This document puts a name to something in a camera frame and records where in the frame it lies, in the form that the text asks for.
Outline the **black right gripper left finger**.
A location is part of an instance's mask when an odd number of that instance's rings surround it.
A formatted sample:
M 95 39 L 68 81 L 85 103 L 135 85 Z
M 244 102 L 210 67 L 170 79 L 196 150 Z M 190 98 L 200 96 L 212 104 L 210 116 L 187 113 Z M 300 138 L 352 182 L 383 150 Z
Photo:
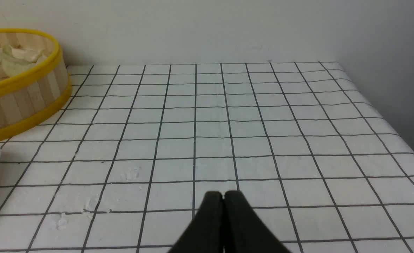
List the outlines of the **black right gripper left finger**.
M 169 250 L 170 253 L 222 253 L 223 197 L 207 191 L 193 220 Z

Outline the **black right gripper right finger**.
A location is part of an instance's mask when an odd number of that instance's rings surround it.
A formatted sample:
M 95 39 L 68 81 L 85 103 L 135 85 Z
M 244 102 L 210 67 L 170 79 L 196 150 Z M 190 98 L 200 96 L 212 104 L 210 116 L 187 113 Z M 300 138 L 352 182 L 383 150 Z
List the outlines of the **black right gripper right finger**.
M 290 252 L 266 227 L 241 191 L 228 191 L 223 200 L 225 253 Z

